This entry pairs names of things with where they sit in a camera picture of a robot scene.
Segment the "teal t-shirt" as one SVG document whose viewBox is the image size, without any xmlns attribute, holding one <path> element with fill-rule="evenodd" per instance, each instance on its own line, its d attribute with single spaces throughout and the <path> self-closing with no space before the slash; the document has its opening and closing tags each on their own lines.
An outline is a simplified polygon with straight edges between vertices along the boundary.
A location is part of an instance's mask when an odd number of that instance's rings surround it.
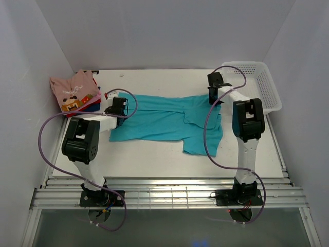
<svg viewBox="0 0 329 247">
<path fill-rule="evenodd" d="M 216 156 L 223 137 L 221 106 L 212 107 L 208 95 L 167 98 L 119 93 L 119 96 L 128 100 L 131 117 L 111 130 L 109 141 L 182 141 L 185 154 Z"/>
</svg>

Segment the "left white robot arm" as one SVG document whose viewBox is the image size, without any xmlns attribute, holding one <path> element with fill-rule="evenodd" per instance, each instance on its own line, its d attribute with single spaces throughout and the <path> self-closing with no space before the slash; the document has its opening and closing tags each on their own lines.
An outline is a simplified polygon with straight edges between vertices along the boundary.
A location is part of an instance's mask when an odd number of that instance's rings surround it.
<svg viewBox="0 0 329 247">
<path fill-rule="evenodd" d="M 98 153 L 100 133 L 121 126 L 128 114 L 127 99 L 112 97 L 106 115 L 93 117 L 77 116 L 70 119 L 63 143 L 62 153 L 77 167 L 80 175 L 86 179 L 81 184 L 80 206 L 123 206 L 124 191 L 116 193 L 105 190 L 106 179 L 100 173 L 96 156 Z"/>
</svg>

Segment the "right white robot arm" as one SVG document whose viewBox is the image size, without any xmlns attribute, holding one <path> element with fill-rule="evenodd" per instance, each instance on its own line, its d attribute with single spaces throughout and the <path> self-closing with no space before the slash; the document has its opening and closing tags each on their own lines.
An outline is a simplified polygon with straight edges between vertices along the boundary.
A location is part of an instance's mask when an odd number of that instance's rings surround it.
<svg viewBox="0 0 329 247">
<path fill-rule="evenodd" d="M 238 143 L 237 170 L 231 189 L 214 192 L 218 206 L 262 205 L 257 176 L 254 174 L 259 140 L 265 131 L 262 101 L 244 96 L 225 83 L 219 72 L 207 75 L 211 105 L 226 104 L 232 110 L 232 130 Z"/>
</svg>

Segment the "blue folded t-shirt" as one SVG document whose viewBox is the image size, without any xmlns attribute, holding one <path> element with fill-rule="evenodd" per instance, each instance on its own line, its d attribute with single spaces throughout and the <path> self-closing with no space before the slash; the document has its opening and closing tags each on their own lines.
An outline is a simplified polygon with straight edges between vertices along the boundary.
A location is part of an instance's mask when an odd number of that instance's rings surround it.
<svg viewBox="0 0 329 247">
<path fill-rule="evenodd" d="M 86 98 L 83 98 L 80 103 L 78 103 L 78 108 L 73 109 L 73 111 L 81 111 L 81 112 L 95 112 L 100 110 L 101 103 L 101 91 L 100 87 L 98 87 L 98 93 L 96 96 L 90 97 L 87 95 Z"/>
</svg>

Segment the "pink folded t-shirt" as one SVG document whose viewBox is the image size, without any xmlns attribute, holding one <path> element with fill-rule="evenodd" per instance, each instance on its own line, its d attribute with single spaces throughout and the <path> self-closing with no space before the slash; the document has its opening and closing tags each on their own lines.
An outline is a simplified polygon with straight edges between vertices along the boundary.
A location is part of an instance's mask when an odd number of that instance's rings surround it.
<svg viewBox="0 0 329 247">
<path fill-rule="evenodd" d="M 101 99 L 101 91 L 98 89 L 95 95 L 87 94 L 80 100 L 80 104 L 82 107 L 93 104 L 96 101 Z"/>
</svg>

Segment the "white plastic basket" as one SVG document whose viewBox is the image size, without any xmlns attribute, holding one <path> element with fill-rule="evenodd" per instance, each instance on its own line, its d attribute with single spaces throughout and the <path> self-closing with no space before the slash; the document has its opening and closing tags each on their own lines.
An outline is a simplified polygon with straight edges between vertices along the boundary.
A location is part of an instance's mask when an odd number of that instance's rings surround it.
<svg viewBox="0 0 329 247">
<path fill-rule="evenodd" d="M 282 108 L 281 99 L 267 65 L 257 61 L 224 62 L 220 73 L 225 83 L 233 87 L 246 85 L 237 91 L 249 98 L 260 98 L 265 114 Z"/>
</svg>

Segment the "beige folded t-shirt with print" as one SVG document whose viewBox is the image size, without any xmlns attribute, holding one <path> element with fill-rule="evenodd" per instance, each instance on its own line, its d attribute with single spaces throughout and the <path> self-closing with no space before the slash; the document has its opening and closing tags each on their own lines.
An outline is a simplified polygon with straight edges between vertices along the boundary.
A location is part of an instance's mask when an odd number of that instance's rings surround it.
<svg viewBox="0 0 329 247">
<path fill-rule="evenodd" d="M 50 77 L 50 87 L 62 112 L 72 112 L 87 94 L 95 95 L 98 86 L 91 70 L 79 70 L 69 79 Z"/>
</svg>

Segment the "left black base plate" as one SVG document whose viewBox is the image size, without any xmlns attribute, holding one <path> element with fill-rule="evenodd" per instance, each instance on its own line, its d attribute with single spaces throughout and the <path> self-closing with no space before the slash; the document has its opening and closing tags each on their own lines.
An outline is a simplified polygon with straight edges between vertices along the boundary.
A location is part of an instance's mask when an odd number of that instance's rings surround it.
<svg viewBox="0 0 329 247">
<path fill-rule="evenodd" d="M 101 202 L 96 202 L 96 200 L 92 199 L 87 195 L 85 191 L 81 192 L 80 196 L 80 207 L 107 207 L 110 205 L 115 207 L 123 207 L 123 200 L 114 193 L 109 193 L 109 195 Z"/>
</svg>

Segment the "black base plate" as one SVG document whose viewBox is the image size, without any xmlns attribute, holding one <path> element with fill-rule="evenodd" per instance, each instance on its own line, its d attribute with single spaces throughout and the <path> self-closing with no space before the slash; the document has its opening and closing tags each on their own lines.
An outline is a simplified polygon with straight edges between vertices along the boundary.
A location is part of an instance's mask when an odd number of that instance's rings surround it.
<svg viewBox="0 0 329 247">
<path fill-rule="evenodd" d="M 85 191 L 81 192 L 80 196 L 80 207 L 107 207 L 110 205 L 115 207 L 123 207 L 123 200 L 114 193 L 109 193 L 109 195 L 101 202 L 96 202 L 96 200 L 92 199 L 87 195 Z"/>
<path fill-rule="evenodd" d="M 218 189 L 213 191 L 209 197 L 215 199 L 217 206 L 261 206 L 263 204 L 259 189 L 250 195 L 237 195 L 232 189 Z"/>
</svg>

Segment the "aluminium rail frame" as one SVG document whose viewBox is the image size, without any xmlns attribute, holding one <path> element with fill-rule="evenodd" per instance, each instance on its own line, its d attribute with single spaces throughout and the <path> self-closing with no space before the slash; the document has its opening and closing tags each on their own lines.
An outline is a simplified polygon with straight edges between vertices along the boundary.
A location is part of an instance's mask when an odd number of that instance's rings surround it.
<svg viewBox="0 0 329 247">
<path fill-rule="evenodd" d="M 279 144 L 269 117 L 265 119 L 264 151 L 269 152 L 273 161 L 279 164 L 279 176 L 264 178 L 268 208 L 296 208 L 311 246 L 321 246 L 317 229 L 314 225 L 309 203 L 301 187 L 290 179 Z M 159 143 L 158 149 L 172 152 L 179 162 L 190 162 L 193 169 L 199 169 L 197 177 L 118 177 L 107 178 L 113 189 L 125 191 L 125 201 L 129 210 L 179 210 L 216 208 L 214 191 L 230 188 L 233 178 L 228 173 L 217 170 L 212 177 L 204 176 L 211 169 L 207 158 L 188 156 L 180 153 L 179 143 Z M 38 234 L 41 214 L 49 210 L 77 210 L 81 194 L 80 180 L 63 175 L 56 175 L 48 168 L 40 188 L 33 193 L 28 223 L 23 237 L 23 246 L 33 246 Z"/>
</svg>

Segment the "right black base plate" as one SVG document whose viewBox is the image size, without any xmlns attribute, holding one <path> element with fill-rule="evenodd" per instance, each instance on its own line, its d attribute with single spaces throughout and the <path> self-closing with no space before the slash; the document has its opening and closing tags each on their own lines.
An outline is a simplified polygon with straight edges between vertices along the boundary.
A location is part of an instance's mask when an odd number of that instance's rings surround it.
<svg viewBox="0 0 329 247">
<path fill-rule="evenodd" d="M 263 204 L 259 189 L 250 195 L 237 195 L 232 189 L 218 189 L 213 191 L 209 197 L 215 199 L 217 206 L 261 206 Z"/>
</svg>

